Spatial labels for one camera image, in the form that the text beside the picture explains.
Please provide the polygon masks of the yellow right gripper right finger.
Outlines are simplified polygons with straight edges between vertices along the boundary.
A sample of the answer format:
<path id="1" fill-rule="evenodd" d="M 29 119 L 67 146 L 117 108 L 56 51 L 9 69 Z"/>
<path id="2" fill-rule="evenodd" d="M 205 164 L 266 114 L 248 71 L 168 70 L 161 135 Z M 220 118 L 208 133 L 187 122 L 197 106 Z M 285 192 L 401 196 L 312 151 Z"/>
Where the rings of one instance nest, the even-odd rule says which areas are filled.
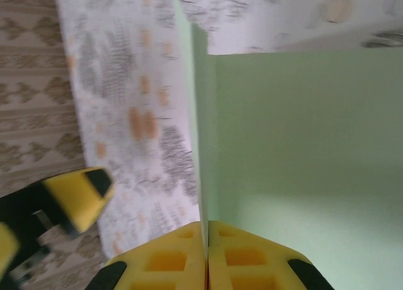
<path id="1" fill-rule="evenodd" d="M 208 230 L 209 290 L 328 290 L 300 252 L 220 221 Z"/>

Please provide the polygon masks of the light green paper sheet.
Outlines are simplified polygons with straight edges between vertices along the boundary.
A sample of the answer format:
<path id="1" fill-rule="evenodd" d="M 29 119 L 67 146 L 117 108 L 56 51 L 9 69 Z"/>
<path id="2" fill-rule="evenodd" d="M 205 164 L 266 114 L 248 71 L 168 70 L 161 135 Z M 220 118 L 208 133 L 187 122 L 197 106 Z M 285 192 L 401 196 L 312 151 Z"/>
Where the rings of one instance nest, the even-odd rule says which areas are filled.
<path id="1" fill-rule="evenodd" d="M 174 0 L 201 219 L 403 290 L 403 0 Z"/>

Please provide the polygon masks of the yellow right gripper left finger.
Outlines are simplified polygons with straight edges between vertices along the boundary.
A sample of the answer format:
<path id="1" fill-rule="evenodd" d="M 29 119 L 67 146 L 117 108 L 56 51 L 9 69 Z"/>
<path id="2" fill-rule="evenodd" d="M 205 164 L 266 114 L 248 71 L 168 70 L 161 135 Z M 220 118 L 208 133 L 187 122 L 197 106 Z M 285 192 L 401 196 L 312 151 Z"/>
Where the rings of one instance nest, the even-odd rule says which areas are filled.
<path id="1" fill-rule="evenodd" d="M 199 222 L 189 223 L 110 259 L 91 290 L 207 290 Z"/>

